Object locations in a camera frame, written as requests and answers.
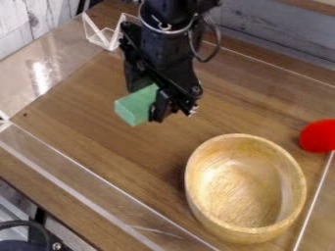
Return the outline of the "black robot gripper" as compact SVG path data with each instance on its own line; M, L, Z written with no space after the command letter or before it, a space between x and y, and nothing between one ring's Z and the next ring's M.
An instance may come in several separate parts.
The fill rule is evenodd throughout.
M131 22L123 22L120 30L128 92L134 93L152 83L159 87L150 121L162 123L178 111L192 116L199 108L203 87L194 71L187 34L156 33Z

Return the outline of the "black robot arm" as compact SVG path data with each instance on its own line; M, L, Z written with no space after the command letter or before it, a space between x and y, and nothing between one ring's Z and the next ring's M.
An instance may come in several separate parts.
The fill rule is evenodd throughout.
M142 0L139 23L122 22L120 49L128 94L115 101L115 113L131 125L162 122L168 115L192 116L202 98L194 63L203 31L219 32L210 10L223 0Z

